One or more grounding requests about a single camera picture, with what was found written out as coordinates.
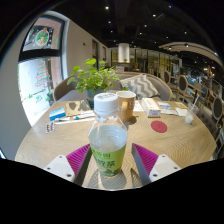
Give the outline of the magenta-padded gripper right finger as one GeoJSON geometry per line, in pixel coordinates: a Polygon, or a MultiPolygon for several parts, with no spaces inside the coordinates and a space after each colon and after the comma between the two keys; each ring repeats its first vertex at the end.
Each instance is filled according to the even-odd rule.
{"type": "Polygon", "coordinates": [[[143,184],[155,182],[180,170],[167,155],[157,155],[135,143],[132,144],[132,155],[143,184]]]}

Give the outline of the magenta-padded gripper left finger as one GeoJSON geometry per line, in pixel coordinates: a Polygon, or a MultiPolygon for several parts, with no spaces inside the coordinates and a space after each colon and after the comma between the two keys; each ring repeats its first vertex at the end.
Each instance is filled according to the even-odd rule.
{"type": "Polygon", "coordinates": [[[81,186],[87,172],[91,155],[90,145],[87,144],[67,156],[58,155],[44,170],[81,186]]]}

